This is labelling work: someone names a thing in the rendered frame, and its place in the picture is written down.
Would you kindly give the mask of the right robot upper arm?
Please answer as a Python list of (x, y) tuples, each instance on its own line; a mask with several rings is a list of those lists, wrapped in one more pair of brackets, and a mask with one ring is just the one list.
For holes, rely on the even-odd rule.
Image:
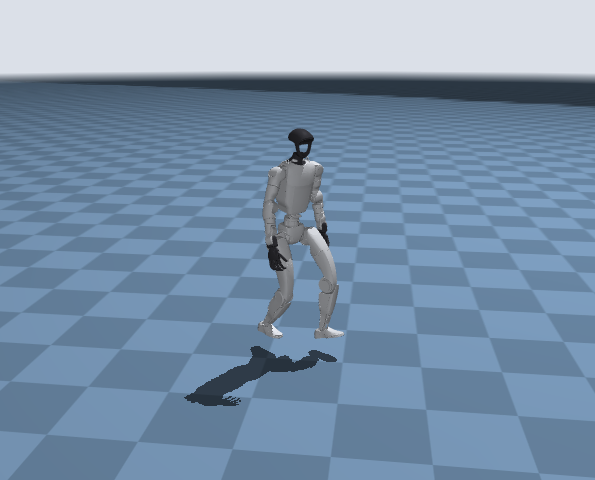
[(268, 172), (268, 185), (266, 188), (264, 203), (268, 200), (273, 203), (272, 213), (276, 213), (279, 208), (274, 199), (278, 194), (281, 181), (283, 181), (286, 177), (286, 169), (286, 166), (280, 165), (271, 168)]

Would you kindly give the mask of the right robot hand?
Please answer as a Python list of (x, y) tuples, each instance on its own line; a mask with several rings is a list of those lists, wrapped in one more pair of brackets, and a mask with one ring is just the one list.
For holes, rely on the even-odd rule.
[[(269, 248), (269, 252), (268, 252), (268, 259), (269, 259), (269, 264), (272, 270), (276, 270), (276, 271), (283, 271), (283, 269), (287, 269), (286, 267), (284, 267), (280, 261), (280, 257), (287, 262), (287, 259), (284, 258), (280, 253), (279, 250), (277, 249), (278, 243), (277, 243), (277, 238), (276, 236), (272, 237), (272, 241), (273, 244), (272, 245), (267, 245), (267, 248)], [(278, 264), (279, 263), (279, 264)], [(281, 269), (281, 268), (283, 269)]]

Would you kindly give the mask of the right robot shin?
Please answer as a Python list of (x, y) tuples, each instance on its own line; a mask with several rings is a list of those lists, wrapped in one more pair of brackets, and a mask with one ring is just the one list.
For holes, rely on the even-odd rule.
[(281, 290), (276, 291), (274, 297), (271, 299), (269, 303), (267, 315), (262, 323), (263, 326), (268, 326), (274, 323), (288, 309), (288, 307), (292, 303), (290, 302), (284, 304), (284, 302), (285, 299), (281, 294)]

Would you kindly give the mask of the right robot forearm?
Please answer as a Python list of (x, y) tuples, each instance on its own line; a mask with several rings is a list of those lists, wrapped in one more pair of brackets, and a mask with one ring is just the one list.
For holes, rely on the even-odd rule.
[[(276, 229), (276, 215), (272, 213), (273, 203), (271, 201), (266, 201), (263, 206), (263, 220), (265, 221), (265, 242), (267, 245), (272, 245), (272, 237), (276, 236), (277, 229)], [(277, 238), (277, 237), (276, 237)]]

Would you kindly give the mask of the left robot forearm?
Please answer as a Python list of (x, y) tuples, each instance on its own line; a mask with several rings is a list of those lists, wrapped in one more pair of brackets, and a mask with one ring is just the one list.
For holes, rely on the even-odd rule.
[[(321, 192), (322, 193), (322, 192)], [(323, 195), (322, 195), (323, 196)], [(312, 208), (314, 210), (314, 216), (316, 221), (316, 227), (318, 230), (322, 230), (322, 223), (326, 223), (326, 218), (323, 210), (323, 199), (319, 202), (313, 203)]]

